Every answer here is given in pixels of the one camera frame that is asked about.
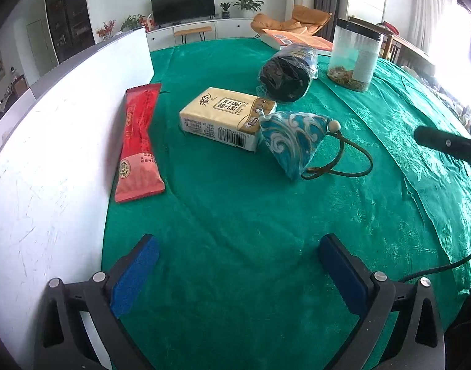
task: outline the metal screw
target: metal screw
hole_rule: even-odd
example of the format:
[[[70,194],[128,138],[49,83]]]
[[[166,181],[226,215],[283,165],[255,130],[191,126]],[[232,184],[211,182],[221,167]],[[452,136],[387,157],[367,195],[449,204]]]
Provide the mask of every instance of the metal screw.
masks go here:
[[[95,282],[102,282],[105,279],[105,273],[99,271],[98,273],[93,274],[93,280]]]
[[[420,283],[425,286],[426,288],[430,287],[431,286],[431,281],[430,279],[428,279],[427,277],[422,277],[420,279]]]
[[[374,273],[374,278],[377,279],[379,282],[384,282],[388,279],[388,276],[384,274],[382,271],[376,271]]]
[[[52,278],[50,281],[49,281],[49,286],[51,288],[55,288],[56,286],[59,285],[59,278]]]

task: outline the clear jar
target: clear jar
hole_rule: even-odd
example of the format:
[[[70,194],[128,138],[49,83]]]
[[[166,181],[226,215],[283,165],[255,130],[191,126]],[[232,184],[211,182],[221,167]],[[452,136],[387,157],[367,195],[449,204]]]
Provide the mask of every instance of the clear jar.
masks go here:
[[[328,78],[356,92],[366,92],[382,42],[381,33],[337,19]]]

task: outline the potted plant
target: potted plant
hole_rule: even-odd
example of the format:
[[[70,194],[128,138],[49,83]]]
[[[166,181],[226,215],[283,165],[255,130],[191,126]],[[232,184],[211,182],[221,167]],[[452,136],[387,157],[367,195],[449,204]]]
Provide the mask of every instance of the potted plant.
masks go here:
[[[229,19],[230,18],[230,12],[229,12],[230,3],[220,3],[220,7],[222,9],[222,12],[221,12],[222,19]]]
[[[261,0],[235,0],[234,5],[238,5],[244,18],[252,18],[254,14],[261,11],[264,1]]]
[[[97,36],[100,37],[102,40],[108,39],[112,35],[112,31],[114,30],[115,24],[115,19],[113,21],[109,21],[108,23],[104,22],[104,26],[96,31]]]
[[[130,15],[123,22],[123,25],[120,27],[120,30],[122,30],[123,32],[127,32],[127,31],[132,31],[133,29],[141,27],[142,18],[143,18],[143,15],[141,14]]]

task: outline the television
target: television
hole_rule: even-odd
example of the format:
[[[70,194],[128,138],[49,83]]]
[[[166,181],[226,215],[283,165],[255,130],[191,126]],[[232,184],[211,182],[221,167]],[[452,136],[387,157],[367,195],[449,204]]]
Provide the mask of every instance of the television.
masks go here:
[[[152,0],[153,19],[158,25],[215,15],[215,0]]]

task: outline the red packaged snack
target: red packaged snack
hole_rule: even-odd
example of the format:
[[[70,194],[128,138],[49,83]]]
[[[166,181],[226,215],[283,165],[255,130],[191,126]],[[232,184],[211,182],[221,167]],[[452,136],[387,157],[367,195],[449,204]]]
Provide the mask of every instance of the red packaged snack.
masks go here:
[[[126,90],[124,144],[114,196],[117,203],[155,195],[165,190],[148,136],[148,127],[161,88],[161,83],[154,83]]]

